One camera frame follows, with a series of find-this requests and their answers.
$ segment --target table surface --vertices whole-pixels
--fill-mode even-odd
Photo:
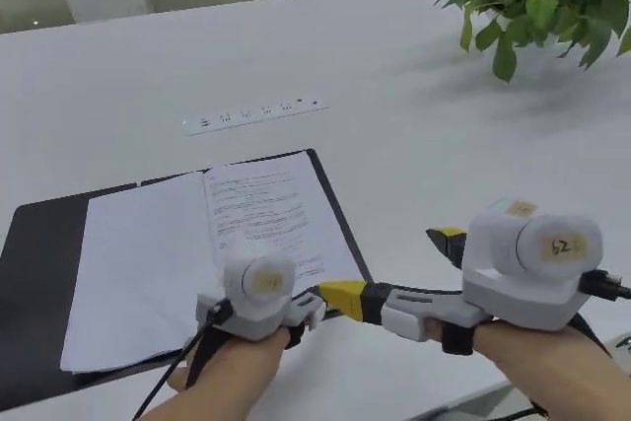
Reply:
[[[20,204],[313,147],[377,280],[457,288],[424,230],[465,227],[505,194],[593,214],[604,266],[631,278],[631,57],[584,73],[525,54],[507,86],[488,54],[458,48],[458,9],[433,2],[265,0],[0,36],[0,233]],[[331,109],[194,137],[180,125],[303,94]],[[630,309],[584,314],[610,339]],[[160,374],[0,419],[129,419]],[[339,318],[286,354],[251,419],[403,419],[503,380]]]

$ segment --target white paper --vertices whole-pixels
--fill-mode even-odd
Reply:
[[[196,330],[200,285],[216,276],[201,173],[92,199],[61,370],[181,348]]]
[[[245,234],[295,261],[294,294],[326,280],[363,279],[307,153],[225,165],[204,178],[219,265]]]

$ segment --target hand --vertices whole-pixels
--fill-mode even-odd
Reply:
[[[276,375],[288,343],[289,331],[285,327],[259,342],[234,338],[208,361],[191,389],[220,389],[224,401],[238,407],[245,418]],[[187,365],[193,356],[194,350],[187,358]],[[169,378],[169,386],[184,391],[187,379],[188,368],[177,369]]]
[[[440,321],[427,320],[425,329],[441,339]],[[552,419],[628,419],[631,381],[577,330],[540,332],[498,321],[476,329],[474,347]]]

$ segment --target black clipboard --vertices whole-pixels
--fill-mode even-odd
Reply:
[[[362,276],[373,281],[313,149],[307,152]],[[143,181],[151,185],[175,175]],[[0,255],[0,411],[166,365],[172,354],[111,372],[72,375],[59,369],[74,296],[88,202],[135,183],[20,206]]]

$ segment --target electrical outlet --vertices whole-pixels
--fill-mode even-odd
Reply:
[[[328,108],[322,101],[313,98],[295,98],[270,105],[244,107],[218,114],[185,120],[182,125],[186,135],[212,132],[223,128],[238,127],[250,123],[286,117],[298,113],[311,112]]]

